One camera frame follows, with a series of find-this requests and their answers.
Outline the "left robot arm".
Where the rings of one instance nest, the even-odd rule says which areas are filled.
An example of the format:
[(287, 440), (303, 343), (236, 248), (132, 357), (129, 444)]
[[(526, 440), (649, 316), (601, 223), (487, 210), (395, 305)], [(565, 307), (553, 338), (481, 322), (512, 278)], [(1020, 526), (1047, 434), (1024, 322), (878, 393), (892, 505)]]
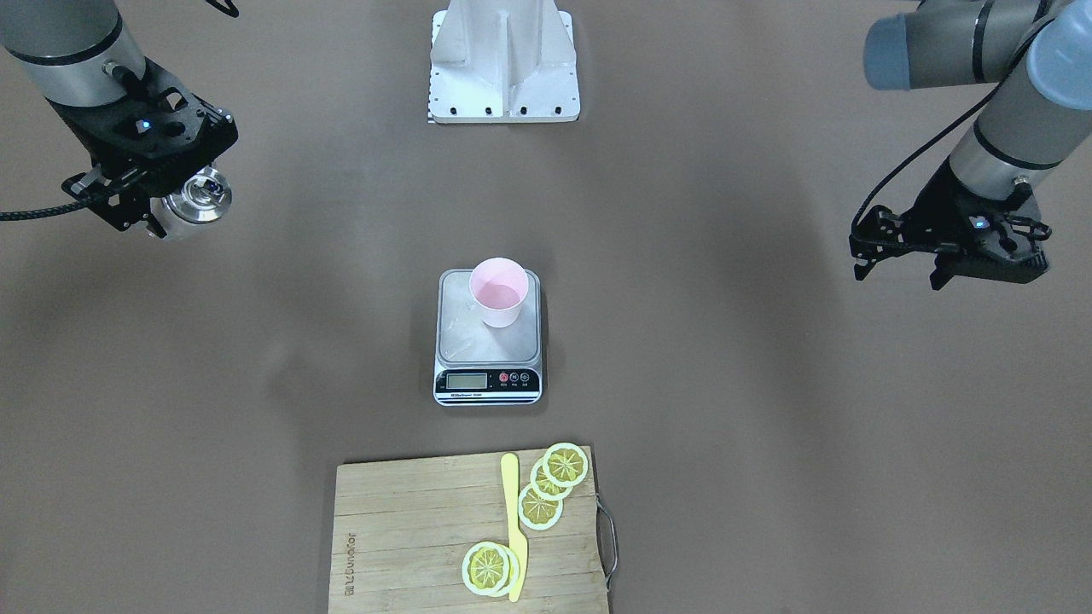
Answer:
[(957, 276), (1026, 284), (1049, 269), (1035, 189), (1091, 130), (1088, 1), (921, 1), (877, 20), (863, 43), (875, 90), (990, 86), (943, 128), (968, 123), (912, 206), (851, 220), (854, 275), (887, 259), (933, 255), (931, 288)]

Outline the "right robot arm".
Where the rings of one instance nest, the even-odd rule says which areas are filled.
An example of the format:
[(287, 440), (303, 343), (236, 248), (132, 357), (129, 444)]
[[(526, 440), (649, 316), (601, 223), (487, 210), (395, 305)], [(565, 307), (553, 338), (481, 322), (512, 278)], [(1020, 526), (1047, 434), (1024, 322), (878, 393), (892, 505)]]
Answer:
[(179, 240), (233, 203), (218, 157), (237, 141), (229, 110), (191, 92), (145, 55), (112, 1), (4, 1), (3, 47), (90, 155), (62, 184), (63, 206), (5, 212), (28, 221), (90, 211)]

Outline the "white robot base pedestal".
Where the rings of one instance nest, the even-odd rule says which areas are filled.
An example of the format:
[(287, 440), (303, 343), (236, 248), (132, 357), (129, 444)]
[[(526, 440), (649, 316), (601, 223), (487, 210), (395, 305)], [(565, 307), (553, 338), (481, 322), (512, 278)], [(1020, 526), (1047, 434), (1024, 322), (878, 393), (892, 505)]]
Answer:
[(451, 1), (434, 13), (430, 35), (430, 122), (580, 117), (574, 22), (554, 1)]

